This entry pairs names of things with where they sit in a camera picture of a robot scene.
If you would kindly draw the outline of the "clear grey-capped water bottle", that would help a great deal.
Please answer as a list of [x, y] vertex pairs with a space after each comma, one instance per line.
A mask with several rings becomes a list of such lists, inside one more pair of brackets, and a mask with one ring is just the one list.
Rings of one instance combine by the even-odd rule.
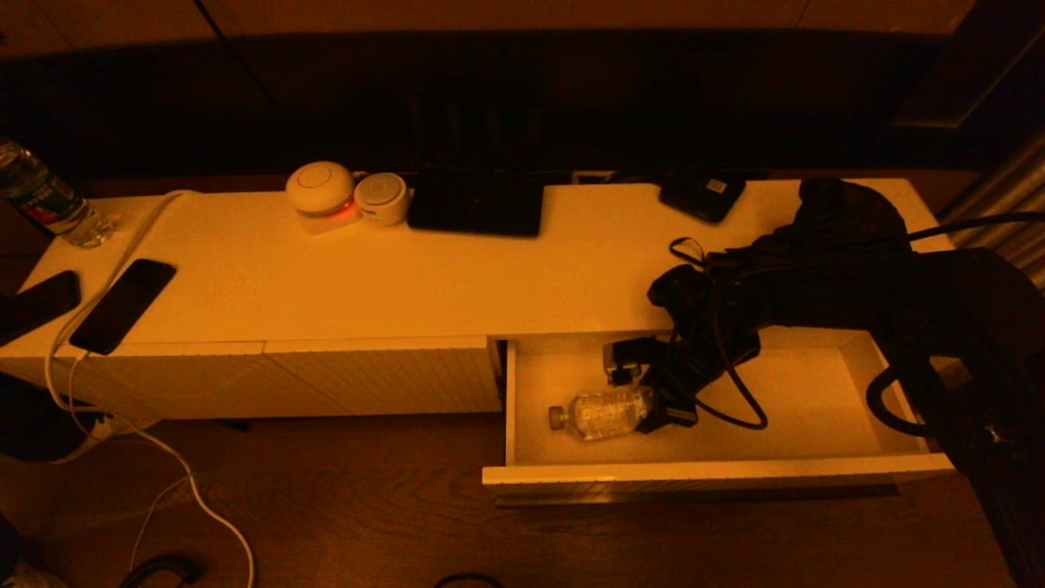
[[548, 426], [583, 442], [600, 442], [638, 431], [655, 406], [652, 392], [641, 386], [581, 392], [567, 404], [549, 407]]

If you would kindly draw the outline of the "white cabinet drawer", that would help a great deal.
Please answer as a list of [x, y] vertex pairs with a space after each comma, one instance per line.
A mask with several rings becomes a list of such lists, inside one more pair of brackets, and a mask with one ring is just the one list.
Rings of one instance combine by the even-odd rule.
[[907, 483], [954, 472], [925, 440], [882, 425], [865, 391], [884, 368], [863, 332], [772, 327], [738, 369], [769, 424], [701, 413], [692, 428], [583, 442], [549, 428], [549, 407], [604, 390], [605, 344], [627, 332], [528, 337], [507, 350], [506, 462], [482, 472], [504, 505], [609, 502], [679, 492], [761, 492]]

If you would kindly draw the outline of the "black umbrella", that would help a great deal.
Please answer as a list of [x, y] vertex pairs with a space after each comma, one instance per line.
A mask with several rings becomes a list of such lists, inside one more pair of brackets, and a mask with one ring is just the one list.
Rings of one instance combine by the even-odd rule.
[[794, 222], [774, 229], [748, 246], [706, 253], [682, 250], [686, 238], [669, 243], [669, 253], [701, 271], [793, 268], [866, 256], [911, 253], [903, 216], [891, 201], [862, 184], [817, 177], [799, 183], [800, 205]]

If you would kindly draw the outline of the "white long low cabinet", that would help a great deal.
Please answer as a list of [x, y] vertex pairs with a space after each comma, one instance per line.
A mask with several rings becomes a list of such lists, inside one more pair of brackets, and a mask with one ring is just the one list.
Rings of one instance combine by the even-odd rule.
[[104, 246], [55, 241], [27, 279], [62, 271], [93, 298], [152, 220], [131, 260], [175, 278], [121, 347], [152, 343], [528, 337], [667, 332], [654, 279], [678, 264], [676, 238], [706, 252], [750, 245], [794, 220], [797, 181], [754, 181], [723, 224], [698, 222], [645, 184], [545, 189], [537, 238], [479, 237], [358, 222], [309, 235], [280, 191], [104, 198], [117, 222]]

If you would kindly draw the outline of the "small black labelled device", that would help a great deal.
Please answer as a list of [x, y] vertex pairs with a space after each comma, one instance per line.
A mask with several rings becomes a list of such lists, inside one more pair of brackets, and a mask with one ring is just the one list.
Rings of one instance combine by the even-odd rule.
[[709, 224], [721, 224], [746, 190], [747, 181], [725, 172], [684, 171], [665, 180], [658, 201]]

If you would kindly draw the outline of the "black flat tablet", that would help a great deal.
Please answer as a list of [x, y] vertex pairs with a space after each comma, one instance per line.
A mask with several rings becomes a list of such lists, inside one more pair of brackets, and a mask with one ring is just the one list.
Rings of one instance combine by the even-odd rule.
[[439, 165], [414, 178], [408, 227], [461, 234], [536, 238], [544, 186], [524, 171]]

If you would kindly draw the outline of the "white ribbed cabinet door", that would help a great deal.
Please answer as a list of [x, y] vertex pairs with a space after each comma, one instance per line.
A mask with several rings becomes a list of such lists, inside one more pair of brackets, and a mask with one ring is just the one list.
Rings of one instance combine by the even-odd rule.
[[127, 344], [109, 356], [64, 344], [0, 347], [0, 371], [127, 417], [162, 420], [349, 416], [264, 353], [266, 342]]
[[350, 416], [503, 409], [486, 336], [266, 342], [264, 353]]

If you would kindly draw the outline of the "small white round speaker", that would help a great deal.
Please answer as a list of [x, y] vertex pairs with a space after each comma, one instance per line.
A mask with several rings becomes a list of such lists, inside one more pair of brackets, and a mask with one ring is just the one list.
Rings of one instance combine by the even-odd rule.
[[380, 226], [403, 224], [411, 204], [407, 180], [394, 172], [363, 178], [354, 187], [354, 199], [362, 218]]

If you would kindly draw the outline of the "large white round device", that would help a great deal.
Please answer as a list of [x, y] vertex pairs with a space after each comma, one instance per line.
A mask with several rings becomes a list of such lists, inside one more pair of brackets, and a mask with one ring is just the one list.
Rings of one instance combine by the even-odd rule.
[[358, 224], [356, 181], [348, 168], [330, 161], [302, 165], [285, 182], [285, 194], [303, 231], [325, 234]]

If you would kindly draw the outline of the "black smartphone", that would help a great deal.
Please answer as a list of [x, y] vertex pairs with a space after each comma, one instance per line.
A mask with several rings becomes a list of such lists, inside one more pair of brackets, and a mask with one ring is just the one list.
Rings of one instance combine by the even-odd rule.
[[0, 295], [0, 347], [23, 337], [82, 305], [82, 279], [63, 271], [29, 289]]
[[138, 258], [132, 261], [69, 338], [76, 349], [108, 356], [127, 337], [178, 273], [175, 265]]

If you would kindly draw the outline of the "red-labelled water bottle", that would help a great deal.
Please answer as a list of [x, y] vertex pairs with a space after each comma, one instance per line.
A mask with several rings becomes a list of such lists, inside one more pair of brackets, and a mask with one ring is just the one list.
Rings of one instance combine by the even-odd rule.
[[101, 246], [114, 225], [29, 149], [0, 135], [0, 197], [56, 237], [82, 249]]

